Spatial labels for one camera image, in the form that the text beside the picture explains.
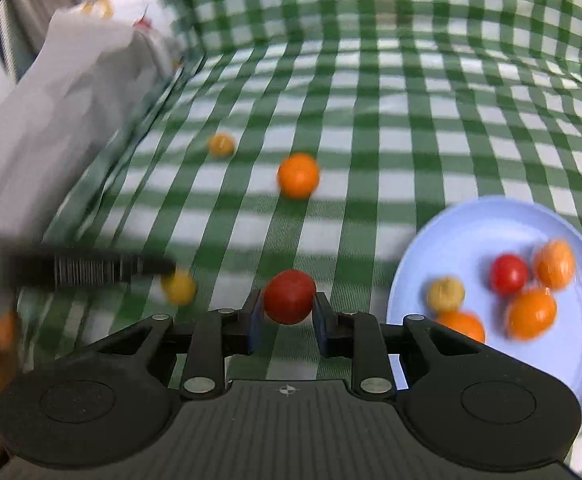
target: silver screw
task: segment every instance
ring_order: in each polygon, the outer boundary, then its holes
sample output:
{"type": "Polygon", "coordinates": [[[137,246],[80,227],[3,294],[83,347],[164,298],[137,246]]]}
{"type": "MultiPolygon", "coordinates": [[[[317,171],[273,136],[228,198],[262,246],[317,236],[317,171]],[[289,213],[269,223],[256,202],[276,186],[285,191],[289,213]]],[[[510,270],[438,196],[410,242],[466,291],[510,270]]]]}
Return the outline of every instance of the silver screw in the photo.
{"type": "Polygon", "coordinates": [[[215,388],[215,381],[208,377],[191,377],[184,382],[184,389],[192,394],[207,394],[215,388]]]}
{"type": "Polygon", "coordinates": [[[391,389],[391,383],[382,377],[370,377],[360,383],[367,394],[386,394],[391,389]]]}

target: green and white checkered tablecloth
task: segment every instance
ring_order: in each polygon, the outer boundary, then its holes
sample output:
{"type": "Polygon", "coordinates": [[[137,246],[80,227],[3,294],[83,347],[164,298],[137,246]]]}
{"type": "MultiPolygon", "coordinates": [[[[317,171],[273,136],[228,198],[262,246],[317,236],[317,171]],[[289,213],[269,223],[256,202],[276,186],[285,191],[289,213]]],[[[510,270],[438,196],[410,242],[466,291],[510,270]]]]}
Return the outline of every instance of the green and white checkered tablecloth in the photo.
{"type": "MultiPolygon", "coordinates": [[[[337,310],[382,317],[416,231],[480,195],[541,203],[582,232],[582,0],[185,1],[182,22],[194,17],[207,53],[199,72],[181,70],[114,137],[47,239],[170,254],[191,268],[196,300],[167,306],[157,280],[27,291],[29,366],[157,312],[239,307],[289,267],[337,310]],[[218,130],[237,142],[229,160],[208,155],[218,130]],[[322,167],[307,202],[279,196],[290,152],[322,167]]],[[[347,371],[318,356],[309,322],[268,324],[257,355],[228,367],[270,379],[347,371]]],[[[582,434],[568,463],[582,474],[582,434]]]]}

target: orange ball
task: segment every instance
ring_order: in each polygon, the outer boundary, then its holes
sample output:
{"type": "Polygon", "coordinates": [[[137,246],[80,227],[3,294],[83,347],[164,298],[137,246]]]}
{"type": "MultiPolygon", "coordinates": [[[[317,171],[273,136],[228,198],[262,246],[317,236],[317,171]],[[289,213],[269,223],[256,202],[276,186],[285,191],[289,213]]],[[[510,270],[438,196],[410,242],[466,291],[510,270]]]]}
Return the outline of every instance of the orange ball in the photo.
{"type": "Polygon", "coordinates": [[[213,156],[225,157],[231,155],[235,150],[235,142],[228,134],[215,134],[207,143],[209,153],[213,156]]]}
{"type": "Polygon", "coordinates": [[[438,316],[436,321],[451,330],[475,339],[478,343],[484,343],[486,340],[482,321],[472,312],[444,312],[438,316]]]}
{"type": "Polygon", "coordinates": [[[565,288],[575,274],[575,258],[566,240],[551,240],[533,259],[536,279],[549,288],[565,288]]]}
{"type": "Polygon", "coordinates": [[[294,153],[277,169],[277,184],[289,198],[309,198],[319,183],[318,163],[306,153],[294,153]]]}
{"type": "Polygon", "coordinates": [[[524,290],[507,308],[507,333],[521,341],[533,339],[553,325],[557,313],[556,300],[548,288],[524,290]]]}

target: light blue plate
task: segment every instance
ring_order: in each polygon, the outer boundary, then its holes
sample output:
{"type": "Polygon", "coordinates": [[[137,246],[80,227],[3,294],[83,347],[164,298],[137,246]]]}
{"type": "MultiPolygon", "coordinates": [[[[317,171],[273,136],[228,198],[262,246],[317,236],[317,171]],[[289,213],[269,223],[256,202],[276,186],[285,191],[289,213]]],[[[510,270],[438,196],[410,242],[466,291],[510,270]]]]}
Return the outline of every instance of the light blue plate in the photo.
{"type": "MultiPolygon", "coordinates": [[[[425,304],[427,285],[453,274],[465,285],[464,311],[478,314],[486,344],[553,375],[567,384],[582,409],[582,235],[549,209],[505,197],[484,197],[446,209],[418,233],[395,273],[386,322],[401,324],[407,314],[434,317],[425,304]],[[514,253],[529,262],[532,251],[551,238],[565,238],[577,264],[574,281],[556,292],[558,317],[545,335],[531,342],[508,339],[504,302],[488,287],[492,261],[514,253]]],[[[398,388],[407,384],[398,357],[391,357],[398,388]]]]}

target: crosshair logo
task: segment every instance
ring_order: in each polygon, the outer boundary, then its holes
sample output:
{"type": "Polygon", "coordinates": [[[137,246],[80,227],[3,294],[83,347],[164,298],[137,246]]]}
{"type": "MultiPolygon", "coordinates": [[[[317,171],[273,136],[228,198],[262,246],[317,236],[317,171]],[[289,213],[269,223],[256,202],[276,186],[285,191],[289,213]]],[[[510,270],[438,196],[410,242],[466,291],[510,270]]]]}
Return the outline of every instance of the crosshair logo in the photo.
{"type": "Polygon", "coordinates": [[[294,386],[291,386],[291,384],[285,384],[282,388],[280,388],[278,390],[282,395],[284,396],[289,396],[289,395],[293,395],[296,393],[296,391],[298,391],[298,389],[294,386]]]}

